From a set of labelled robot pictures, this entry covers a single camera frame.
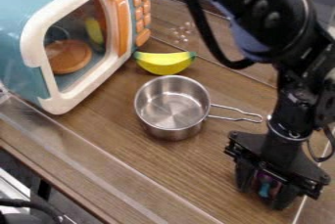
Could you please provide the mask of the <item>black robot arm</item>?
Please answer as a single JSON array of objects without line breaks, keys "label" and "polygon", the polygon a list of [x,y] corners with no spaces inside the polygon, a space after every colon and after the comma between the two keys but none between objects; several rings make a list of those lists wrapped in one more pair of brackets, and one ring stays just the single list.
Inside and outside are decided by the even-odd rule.
[{"label": "black robot arm", "polygon": [[308,0],[213,0],[230,19],[244,58],[221,52],[198,0],[185,0],[195,26],[217,61],[232,69],[256,63],[277,70],[277,102],[264,134],[229,133],[225,153],[236,163],[240,191],[256,190],[269,207],[284,209],[301,196],[317,198],[329,175],[327,160],[308,139],[320,130],[335,154],[335,38],[323,29]]}]

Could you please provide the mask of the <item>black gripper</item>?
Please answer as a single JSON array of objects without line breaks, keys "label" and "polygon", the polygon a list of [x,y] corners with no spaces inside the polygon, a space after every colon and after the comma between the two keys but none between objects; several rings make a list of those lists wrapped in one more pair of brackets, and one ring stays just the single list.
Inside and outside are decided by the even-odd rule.
[{"label": "black gripper", "polygon": [[277,134],[250,134],[230,131],[229,144],[224,153],[236,163],[236,183],[241,192],[252,190],[257,171],[281,182],[272,208],[283,210],[297,196],[317,199],[320,191],[329,184],[328,174],[308,159],[303,142],[288,140]]}]

